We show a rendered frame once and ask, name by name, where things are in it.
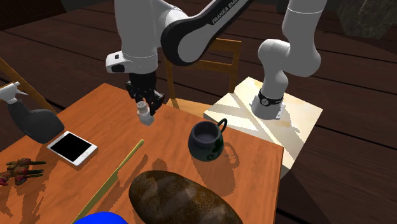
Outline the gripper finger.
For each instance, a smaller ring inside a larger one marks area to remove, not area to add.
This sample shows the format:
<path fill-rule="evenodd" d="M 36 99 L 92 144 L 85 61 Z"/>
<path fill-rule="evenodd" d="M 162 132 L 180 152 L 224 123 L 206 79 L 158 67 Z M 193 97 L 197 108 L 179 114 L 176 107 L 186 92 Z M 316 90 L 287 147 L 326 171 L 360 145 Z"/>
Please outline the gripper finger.
<path fill-rule="evenodd" d="M 148 105 L 150 109 L 150 115 L 153 116 L 162 104 L 164 103 L 165 96 L 163 93 L 157 92 L 155 89 L 149 91 Z"/>
<path fill-rule="evenodd" d="M 125 88 L 129 93 L 131 99 L 134 99 L 136 103 L 142 101 L 142 96 L 139 94 L 139 89 L 131 84 L 131 81 L 125 83 Z"/>

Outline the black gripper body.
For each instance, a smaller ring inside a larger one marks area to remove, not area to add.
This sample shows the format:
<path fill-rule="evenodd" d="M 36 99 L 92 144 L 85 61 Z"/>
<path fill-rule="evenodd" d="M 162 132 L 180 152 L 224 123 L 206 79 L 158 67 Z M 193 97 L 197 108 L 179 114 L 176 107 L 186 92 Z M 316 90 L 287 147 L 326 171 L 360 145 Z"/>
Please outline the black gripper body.
<path fill-rule="evenodd" d="M 147 74 L 129 73 L 131 84 L 139 89 L 139 94 L 149 94 L 150 90 L 156 88 L 156 72 Z"/>

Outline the white salt shaker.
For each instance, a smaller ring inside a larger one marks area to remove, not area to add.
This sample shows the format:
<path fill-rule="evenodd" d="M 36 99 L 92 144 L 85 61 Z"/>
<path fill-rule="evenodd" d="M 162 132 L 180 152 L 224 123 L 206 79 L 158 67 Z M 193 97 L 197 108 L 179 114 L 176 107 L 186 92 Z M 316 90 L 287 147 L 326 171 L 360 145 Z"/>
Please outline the white salt shaker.
<path fill-rule="evenodd" d="M 142 124 L 150 126 L 154 117 L 150 114 L 150 108 L 145 101 L 140 101 L 137 103 L 137 116 Z"/>

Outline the wooden table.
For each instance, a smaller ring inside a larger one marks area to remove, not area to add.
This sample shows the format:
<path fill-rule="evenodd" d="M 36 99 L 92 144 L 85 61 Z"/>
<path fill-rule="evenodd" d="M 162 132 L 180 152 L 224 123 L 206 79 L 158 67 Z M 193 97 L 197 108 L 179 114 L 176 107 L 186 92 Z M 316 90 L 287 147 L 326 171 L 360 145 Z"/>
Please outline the wooden table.
<path fill-rule="evenodd" d="M 274 224 L 283 148 L 227 128 L 225 151 L 205 163 L 188 150 L 188 136 L 200 117 L 162 106 L 143 125 L 136 104 L 120 88 L 102 84 L 59 114 L 66 130 L 98 150 L 80 166 L 45 145 L 23 137 L 0 152 L 0 172 L 23 157 L 39 162 L 44 174 L 17 186 L 0 186 L 0 224 L 71 224 L 114 171 L 118 181 L 94 206 L 129 224 L 143 224 L 129 201 L 129 186 L 141 172 L 178 173 L 222 196 L 244 224 Z"/>

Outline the dark round mug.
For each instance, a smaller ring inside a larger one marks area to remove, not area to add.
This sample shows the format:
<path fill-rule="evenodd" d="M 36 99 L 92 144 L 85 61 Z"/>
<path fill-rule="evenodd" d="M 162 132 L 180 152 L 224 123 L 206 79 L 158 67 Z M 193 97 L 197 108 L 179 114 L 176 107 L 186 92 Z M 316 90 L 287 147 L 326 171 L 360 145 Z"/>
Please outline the dark round mug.
<path fill-rule="evenodd" d="M 188 138 L 188 149 L 192 157 L 203 162 L 216 160 L 224 148 L 223 131 L 227 119 L 218 123 L 202 121 L 195 124 Z"/>

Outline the wooden chair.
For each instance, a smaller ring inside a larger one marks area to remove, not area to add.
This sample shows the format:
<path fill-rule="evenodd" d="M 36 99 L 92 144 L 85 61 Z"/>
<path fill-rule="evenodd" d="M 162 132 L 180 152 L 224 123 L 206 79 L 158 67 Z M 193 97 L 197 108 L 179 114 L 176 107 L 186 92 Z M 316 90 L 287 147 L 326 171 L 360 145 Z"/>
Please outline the wooden chair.
<path fill-rule="evenodd" d="M 221 39 L 216 38 L 210 45 L 210 50 L 219 50 L 222 52 L 232 52 L 233 58 L 232 63 L 222 63 L 209 60 L 198 60 L 189 69 L 203 69 L 208 71 L 226 73 L 230 75 L 230 82 L 228 91 L 234 93 L 238 75 L 238 64 L 240 59 L 240 52 L 242 47 L 242 41 L 231 40 L 231 39 Z M 194 101 L 188 101 L 185 99 L 176 98 L 176 93 L 174 89 L 174 82 L 172 77 L 172 64 L 164 58 L 165 61 L 165 73 L 167 76 L 167 84 L 169 89 L 170 99 L 167 101 L 166 105 L 172 106 L 173 108 L 180 109 L 187 113 L 203 117 L 204 112 L 208 110 L 211 105 L 203 104 Z"/>

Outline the white smartphone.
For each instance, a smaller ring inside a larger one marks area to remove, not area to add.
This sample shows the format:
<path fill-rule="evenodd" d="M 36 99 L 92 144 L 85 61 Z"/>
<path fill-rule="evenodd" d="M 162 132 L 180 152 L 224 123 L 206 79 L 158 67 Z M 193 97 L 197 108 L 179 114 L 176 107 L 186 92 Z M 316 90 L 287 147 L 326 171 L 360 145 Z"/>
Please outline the white smartphone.
<path fill-rule="evenodd" d="M 97 149 L 97 146 L 72 132 L 65 131 L 47 148 L 73 165 L 79 166 Z"/>

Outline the yellow knife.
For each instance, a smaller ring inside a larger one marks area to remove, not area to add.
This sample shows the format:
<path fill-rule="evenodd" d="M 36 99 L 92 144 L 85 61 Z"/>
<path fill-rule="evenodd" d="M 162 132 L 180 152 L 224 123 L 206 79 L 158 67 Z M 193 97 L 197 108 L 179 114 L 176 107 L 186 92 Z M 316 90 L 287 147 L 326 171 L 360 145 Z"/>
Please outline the yellow knife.
<path fill-rule="evenodd" d="M 95 195 L 90 199 L 86 206 L 80 211 L 80 213 L 75 217 L 71 224 L 75 224 L 79 219 L 85 217 L 90 210 L 100 201 L 104 194 L 115 184 L 118 180 L 119 170 L 129 161 L 129 159 L 134 155 L 134 153 L 144 144 L 144 140 L 141 139 L 135 147 L 130 151 L 130 153 L 124 158 L 121 164 L 115 169 L 115 171 L 110 175 L 106 182 L 98 189 Z"/>

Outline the black spray bottle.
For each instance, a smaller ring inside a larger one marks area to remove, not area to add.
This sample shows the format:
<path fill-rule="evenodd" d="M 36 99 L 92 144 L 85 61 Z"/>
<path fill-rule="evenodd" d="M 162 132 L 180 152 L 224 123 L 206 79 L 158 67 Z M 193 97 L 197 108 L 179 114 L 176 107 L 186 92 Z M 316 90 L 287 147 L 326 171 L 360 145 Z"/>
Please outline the black spray bottle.
<path fill-rule="evenodd" d="M 12 120 L 22 132 L 34 141 L 45 144 L 64 130 L 64 124 L 49 109 L 28 109 L 16 98 L 16 94 L 27 95 L 19 91 L 19 85 L 19 82 L 14 82 L 1 87 L 0 99 L 7 103 Z"/>

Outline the brown bread loaf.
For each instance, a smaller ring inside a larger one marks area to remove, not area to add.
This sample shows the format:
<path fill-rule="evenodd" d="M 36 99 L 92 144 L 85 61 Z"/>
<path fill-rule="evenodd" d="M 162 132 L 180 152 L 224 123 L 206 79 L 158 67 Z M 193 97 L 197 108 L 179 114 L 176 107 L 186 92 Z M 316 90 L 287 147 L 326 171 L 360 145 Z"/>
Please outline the brown bread loaf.
<path fill-rule="evenodd" d="M 243 224 L 220 196 L 174 172 L 140 173 L 129 199 L 145 224 Z"/>

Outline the blue round thing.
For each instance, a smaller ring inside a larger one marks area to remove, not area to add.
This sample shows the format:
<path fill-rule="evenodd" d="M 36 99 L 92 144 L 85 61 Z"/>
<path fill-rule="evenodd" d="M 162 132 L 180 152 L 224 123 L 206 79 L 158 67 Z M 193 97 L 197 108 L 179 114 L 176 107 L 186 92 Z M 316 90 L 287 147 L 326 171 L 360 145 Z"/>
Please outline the blue round thing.
<path fill-rule="evenodd" d="M 128 224 L 121 216 L 112 212 L 89 214 L 73 224 Z"/>

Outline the red and dark toy figure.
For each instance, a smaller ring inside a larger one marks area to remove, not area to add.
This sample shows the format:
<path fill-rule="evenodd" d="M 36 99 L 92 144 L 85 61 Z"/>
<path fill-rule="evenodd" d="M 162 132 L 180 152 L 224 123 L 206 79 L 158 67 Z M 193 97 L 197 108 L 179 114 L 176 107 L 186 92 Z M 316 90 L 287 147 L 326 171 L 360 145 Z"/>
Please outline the red and dark toy figure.
<path fill-rule="evenodd" d="M 32 161 L 29 158 L 21 158 L 17 161 L 8 162 L 6 165 L 7 170 L 0 172 L 0 186 L 8 185 L 11 178 L 15 179 L 15 184 L 22 185 L 29 178 L 36 178 L 43 175 L 44 170 L 30 170 L 30 165 L 43 165 L 45 161 Z"/>

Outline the cream patterned robot stand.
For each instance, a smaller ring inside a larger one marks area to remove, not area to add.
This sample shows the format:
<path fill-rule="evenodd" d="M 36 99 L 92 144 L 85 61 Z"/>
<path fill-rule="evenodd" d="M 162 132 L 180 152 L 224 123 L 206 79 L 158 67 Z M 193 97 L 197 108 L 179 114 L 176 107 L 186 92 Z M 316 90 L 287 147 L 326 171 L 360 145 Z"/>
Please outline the cream patterned robot stand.
<path fill-rule="evenodd" d="M 284 94 L 282 113 L 277 120 L 263 120 L 251 112 L 251 102 L 262 82 L 251 77 L 238 84 L 204 111 L 204 118 L 218 122 L 228 120 L 227 126 L 284 147 L 281 175 L 283 178 L 295 160 L 322 113 L 322 109 L 297 97 Z"/>

